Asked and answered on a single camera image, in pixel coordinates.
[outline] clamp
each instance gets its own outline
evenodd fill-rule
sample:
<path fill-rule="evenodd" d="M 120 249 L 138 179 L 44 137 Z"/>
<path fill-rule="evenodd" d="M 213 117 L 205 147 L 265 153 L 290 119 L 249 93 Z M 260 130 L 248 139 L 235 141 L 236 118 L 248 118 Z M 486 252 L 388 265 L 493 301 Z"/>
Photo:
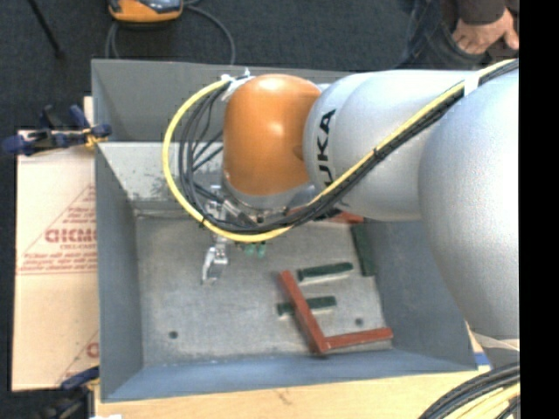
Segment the clamp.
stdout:
<path fill-rule="evenodd" d="M 85 145 L 92 148 L 99 141 L 105 141 L 113 132 L 108 124 L 91 126 L 84 112 L 77 105 L 69 109 L 70 123 L 68 130 L 55 130 L 54 125 L 60 120 L 51 105 L 45 106 L 39 116 L 39 129 L 25 136 L 12 135 L 2 141 L 2 149 L 12 155 L 34 155 L 59 148 Z"/>

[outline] gray bin wall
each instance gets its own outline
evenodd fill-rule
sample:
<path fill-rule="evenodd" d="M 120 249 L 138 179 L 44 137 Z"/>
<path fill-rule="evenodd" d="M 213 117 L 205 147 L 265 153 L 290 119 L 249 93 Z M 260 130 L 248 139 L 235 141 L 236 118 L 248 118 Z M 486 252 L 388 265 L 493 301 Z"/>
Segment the gray bin wall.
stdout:
<path fill-rule="evenodd" d="M 193 92 L 244 68 L 119 60 L 94 60 L 92 68 L 95 122 L 114 128 L 96 155 L 103 401 L 475 368 L 465 322 L 421 223 L 367 223 L 373 278 L 360 275 L 346 230 L 309 225 L 272 240 L 262 260 L 233 248 L 231 268 L 212 292 L 201 293 L 208 290 L 198 278 L 211 238 L 165 190 L 160 141 Z M 278 70 L 251 69 L 269 71 Z M 281 72 L 320 83 L 343 75 Z M 270 321 L 281 301 L 274 275 L 336 260 L 356 270 L 344 280 L 301 286 L 306 296 L 336 293 L 342 319 L 317 314 L 324 329 L 352 332 L 357 316 L 371 328 L 390 326 L 394 339 L 316 357 L 293 319 Z"/>

